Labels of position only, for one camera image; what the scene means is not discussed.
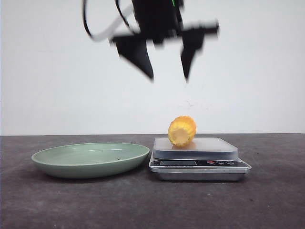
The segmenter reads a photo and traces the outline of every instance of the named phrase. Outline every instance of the white backdrop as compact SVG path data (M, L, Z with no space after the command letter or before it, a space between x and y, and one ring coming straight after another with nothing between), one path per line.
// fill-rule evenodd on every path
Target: white backdrop
M118 15L113 0L88 3L94 32ZM1 17L2 135L166 133L180 115L198 133L305 133L303 0L185 0L185 24L220 23L188 84L182 42L148 45L151 83L90 40L80 0L2 0Z

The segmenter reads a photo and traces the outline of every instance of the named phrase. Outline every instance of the table surface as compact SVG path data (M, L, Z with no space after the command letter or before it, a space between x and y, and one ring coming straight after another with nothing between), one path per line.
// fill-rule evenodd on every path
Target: table surface
M1 137L2 229L304 229L305 134L225 134L252 166L240 182L160 181L138 168L71 180L40 172L35 152L88 142L153 148L162 135Z

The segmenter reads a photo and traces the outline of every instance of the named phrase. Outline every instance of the green plate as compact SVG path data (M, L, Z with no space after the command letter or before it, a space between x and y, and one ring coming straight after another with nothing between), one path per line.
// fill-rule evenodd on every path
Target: green plate
M32 161L44 173L63 178L105 177L139 166L149 148L129 143L87 143L35 153Z

